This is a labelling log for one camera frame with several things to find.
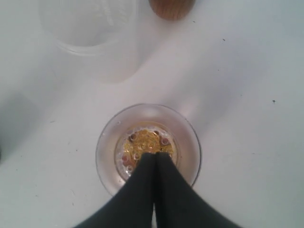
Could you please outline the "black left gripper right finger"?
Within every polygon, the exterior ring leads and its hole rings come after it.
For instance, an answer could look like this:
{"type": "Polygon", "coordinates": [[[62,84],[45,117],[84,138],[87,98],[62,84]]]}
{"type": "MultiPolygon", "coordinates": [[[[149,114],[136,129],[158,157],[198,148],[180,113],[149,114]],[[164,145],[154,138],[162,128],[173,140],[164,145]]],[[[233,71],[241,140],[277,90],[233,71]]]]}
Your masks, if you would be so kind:
{"type": "Polygon", "coordinates": [[[159,228],[234,228],[184,180],[169,154],[157,153],[154,203],[159,228]]]}

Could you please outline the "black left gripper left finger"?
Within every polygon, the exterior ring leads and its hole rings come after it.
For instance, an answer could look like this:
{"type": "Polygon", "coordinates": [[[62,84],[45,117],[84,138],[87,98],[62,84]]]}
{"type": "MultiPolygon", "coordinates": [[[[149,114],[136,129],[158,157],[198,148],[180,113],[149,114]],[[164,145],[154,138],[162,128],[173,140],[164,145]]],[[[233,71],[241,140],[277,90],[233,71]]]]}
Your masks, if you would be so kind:
{"type": "Polygon", "coordinates": [[[123,187],[78,228],[150,228],[156,156],[145,153],[123,187]]]}

